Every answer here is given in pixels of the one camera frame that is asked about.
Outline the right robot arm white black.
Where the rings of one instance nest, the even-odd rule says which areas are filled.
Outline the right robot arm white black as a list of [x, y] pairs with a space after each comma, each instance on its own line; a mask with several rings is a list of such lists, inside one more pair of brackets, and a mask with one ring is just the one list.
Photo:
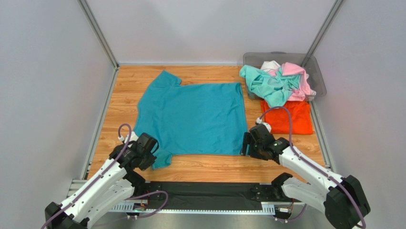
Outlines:
[[266, 198], [299, 200], [324, 213], [336, 229], [366, 228], [365, 216], [371, 208], [360, 181], [354, 176], [343, 177], [322, 167], [291, 141], [283, 137], [275, 139], [265, 124], [257, 124], [244, 134], [240, 154], [272, 160], [305, 180], [302, 182], [292, 174], [282, 173], [270, 187], [255, 187], [260, 201]]

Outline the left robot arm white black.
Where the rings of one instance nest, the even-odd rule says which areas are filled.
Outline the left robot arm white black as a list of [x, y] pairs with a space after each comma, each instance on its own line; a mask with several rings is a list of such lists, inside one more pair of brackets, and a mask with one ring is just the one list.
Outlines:
[[120, 136], [102, 167], [76, 192], [60, 204], [45, 209], [44, 229], [90, 229], [101, 216], [120, 202], [146, 195], [146, 180], [135, 169], [151, 167], [158, 141], [147, 133]]

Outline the teal t shirt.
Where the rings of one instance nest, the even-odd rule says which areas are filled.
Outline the teal t shirt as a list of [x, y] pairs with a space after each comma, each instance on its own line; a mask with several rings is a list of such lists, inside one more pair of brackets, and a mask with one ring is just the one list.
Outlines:
[[137, 110], [134, 132], [159, 143], [153, 169], [168, 167], [178, 155], [237, 156], [247, 132], [240, 83], [182, 85], [179, 77], [163, 71]]

